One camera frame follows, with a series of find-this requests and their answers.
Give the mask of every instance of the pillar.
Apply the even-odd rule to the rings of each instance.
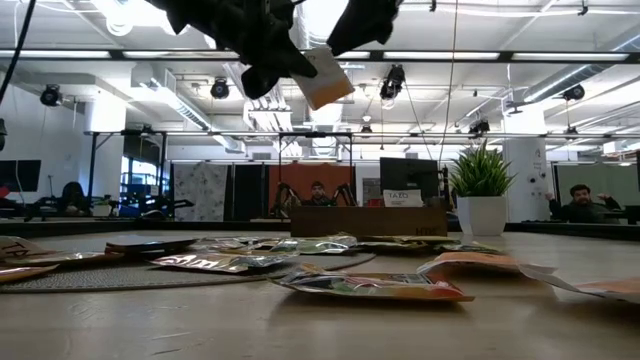
[[[98,97],[87,103],[85,108],[85,130],[112,132],[125,128],[127,105],[124,101],[110,95]],[[97,143],[102,143],[107,136],[99,136]],[[89,171],[91,160],[91,136],[85,136],[82,142],[82,167],[80,183],[85,193],[89,189]],[[93,196],[111,195],[117,199],[120,195],[120,174],[124,137],[114,135],[106,140],[96,151],[93,175]]]
[[[537,104],[520,108],[520,114],[504,117],[504,131],[508,134],[546,133],[544,110]],[[510,176],[515,176],[507,191],[509,222],[549,220],[549,191],[547,156],[544,139],[507,139],[503,143],[505,162],[511,163]]]

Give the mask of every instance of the gray mat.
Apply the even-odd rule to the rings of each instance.
[[[139,290],[231,284],[282,277],[300,263],[314,264],[326,270],[337,270],[362,264],[374,257],[373,254],[360,253],[330,256],[303,255],[267,269],[244,272],[242,275],[193,272],[177,268],[161,268],[145,263],[54,270],[39,278],[0,286],[0,293]]]

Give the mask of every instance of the brown box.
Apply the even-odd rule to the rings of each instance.
[[[296,207],[291,213],[292,236],[447,236],[442,208]]]

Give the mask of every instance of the man with dark hair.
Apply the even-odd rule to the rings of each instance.
[[[616,219],[607,219],[604,213],[611,210],[620,210],[620,204],[611,196],[598,195],[604,204],[591,201],[591,189],[584,184],[578,184],[569,190],[573,198],[569,205],[562,206],[553,198],[553,194],[547,194],[551,218],[554,220],[568,221],[570,223],[586,224],[618,224]]]
[[[311,199],[302,202],[303,206],[331,206],[331,200],[324,192],[324,184],[314,181],[311,184]]]

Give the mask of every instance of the table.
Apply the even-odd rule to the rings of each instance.
[[[184,232],[65,239],[77,239],[77,250],[91,250],[114,237],[139,241],[147,236],[171,239],[183,237]],[[640,274],[640,247],[635,243],[524,233],[462,240],[501,246],[519,259],[558,266],[557,274],[569,282]],[[62,242],[50,238],[41,244],[57,248]],[[349,271],[414,272],[426,260],[380,256]],[[349,301],[294,293],[266,282],[0,295],[0,358],[640,358],[636,305],[573,294],[522,277],[466,272],[451,280],[476,300],[462,304]]]

